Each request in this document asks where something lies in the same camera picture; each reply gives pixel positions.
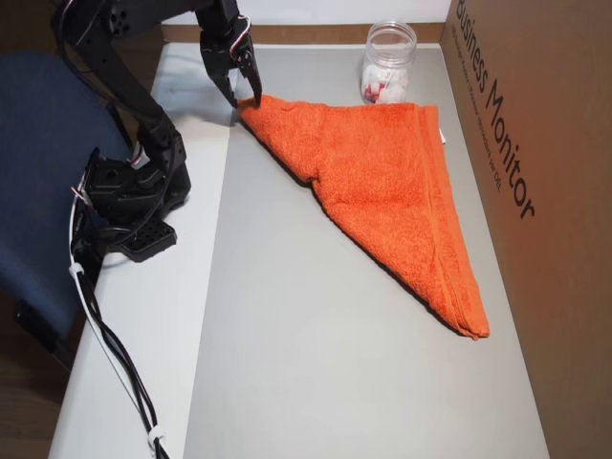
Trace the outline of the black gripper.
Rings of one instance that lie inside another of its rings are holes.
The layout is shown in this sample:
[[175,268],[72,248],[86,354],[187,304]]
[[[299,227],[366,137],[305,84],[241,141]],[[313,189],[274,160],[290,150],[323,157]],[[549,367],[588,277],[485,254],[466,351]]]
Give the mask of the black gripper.
[[261,104],[262,83],[252,48],[249,18],[236,18],[229,24],[225,36],[213,37],[202,32],[200,48],[208,76],[232,108],[238,107],[230,79],[233,69],[238,69],[249,82],[253,105]]

